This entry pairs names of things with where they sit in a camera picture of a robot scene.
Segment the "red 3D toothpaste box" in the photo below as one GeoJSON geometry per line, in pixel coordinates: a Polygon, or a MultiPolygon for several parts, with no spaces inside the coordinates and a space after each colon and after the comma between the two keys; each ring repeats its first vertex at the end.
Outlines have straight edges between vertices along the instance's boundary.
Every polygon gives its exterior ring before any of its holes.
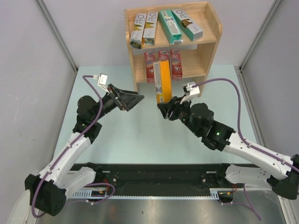
{"type": "Polygon", "coordinates": [[[170,62],[171,62],[171,78],[175,81],[181,81],[183,72],[181,65],[181,56],[179,49],[170,50],[170,62]]]}
{"type": "Polygon", "coordinates": [[[144,61],[147,83],[154,83],[155,79],[153,63],[156,61],[154,51],[144,52],[144,61]]]}
{"type": "Polygon", "coordinates": [[[169,51],[168,50],[159,50],[158,51],[158,60],[159,61],[168,61],[169,62],[169,51]]]}

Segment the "yellow toothpaste box with barcode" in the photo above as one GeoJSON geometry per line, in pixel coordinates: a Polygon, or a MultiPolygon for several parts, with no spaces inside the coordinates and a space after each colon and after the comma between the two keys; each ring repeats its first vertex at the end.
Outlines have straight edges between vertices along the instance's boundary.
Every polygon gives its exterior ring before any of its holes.
{"type": "Polygon", "coordinates": [[[168,103],[172,98],[171,74],[169,62],[153,63],[157,103],[168,103]]]}

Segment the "plain yellow toothpaste box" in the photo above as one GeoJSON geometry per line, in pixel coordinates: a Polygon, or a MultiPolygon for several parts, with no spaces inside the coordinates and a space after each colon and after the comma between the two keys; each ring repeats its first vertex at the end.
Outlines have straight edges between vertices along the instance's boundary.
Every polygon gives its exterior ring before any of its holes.
{"type": "Polygon", "coordinates": [[[148,12],[145,22],[142,43],[143,45],[155,45],[156,30],[157,30],[158,12],[148,12]]]}

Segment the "teal toothpaste box with barcode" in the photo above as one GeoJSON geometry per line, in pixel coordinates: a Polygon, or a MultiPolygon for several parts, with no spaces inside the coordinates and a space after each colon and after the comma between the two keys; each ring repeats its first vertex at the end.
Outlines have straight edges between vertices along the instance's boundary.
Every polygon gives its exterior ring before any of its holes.
{"type": "Polygon", "coordinates": [[[183,33],[179,28],[171,10],[161,10],[158,19],[170,45],[182,44],[183,33]]]}

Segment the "silver teal toothpaste box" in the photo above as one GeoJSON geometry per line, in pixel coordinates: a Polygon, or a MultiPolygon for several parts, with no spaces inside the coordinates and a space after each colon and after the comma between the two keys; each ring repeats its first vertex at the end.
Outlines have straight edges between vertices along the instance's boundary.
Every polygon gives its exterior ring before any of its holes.
{"type": "Polygon", "coordinates": [[[203,37],[204,31],[201,26],[195,22],[183,9],[171,10],[178,26],[184,34],[194,42],[203,37]]]}

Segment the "silver yellow toothpaste box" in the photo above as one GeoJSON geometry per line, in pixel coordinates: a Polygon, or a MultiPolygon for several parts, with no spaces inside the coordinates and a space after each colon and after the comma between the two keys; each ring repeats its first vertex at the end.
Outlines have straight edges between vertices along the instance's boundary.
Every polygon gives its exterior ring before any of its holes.
{"type": "Polygon", "coordinates": [[[142,37],[145,27],[147,13],[139,13],[135,17],[134,29],[130,36],[130,45],[133,49],[142,48],[142,37]]]}

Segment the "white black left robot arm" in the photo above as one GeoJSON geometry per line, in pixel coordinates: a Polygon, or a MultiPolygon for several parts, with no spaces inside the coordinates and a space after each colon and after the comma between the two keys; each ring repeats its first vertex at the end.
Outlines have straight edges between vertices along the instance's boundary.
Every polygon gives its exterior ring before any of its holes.
{"type": "Polygon", "coordinates": [[[29,174],[25,189],[30,191],[32,215],[39,216],[35,209],[56,216],[73,193],[86,185],[99,186],[103,174],[89,166],[82,167],[73,175],[67,175],[81,154],[98,137],[102,125],[98,120],[118,107],[130,111],[144,96],[136,91],[126,91],[109,84],[104,97],[95,101],[91,96],[78,100],[77,122],[64,149],[37,175],[29,174]]]}

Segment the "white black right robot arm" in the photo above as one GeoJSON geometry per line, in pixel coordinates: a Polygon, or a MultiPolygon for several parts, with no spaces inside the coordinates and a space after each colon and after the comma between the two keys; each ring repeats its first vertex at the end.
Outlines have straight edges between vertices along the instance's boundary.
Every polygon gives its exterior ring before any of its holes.
{"type": "Polygon", "coordinates": [[[168,103],[157,104],[164,119],[180,120],[211,150],[237,155],[254,167],[225,164],[216,174],[220,187],[230,183],[270,188],[277,195],[295,200],[299,193],[299,156],[278,154],[251,142],[233,128],[214,120],[214,112],[205,103],[180,102],[173,97],[168,103]]]}

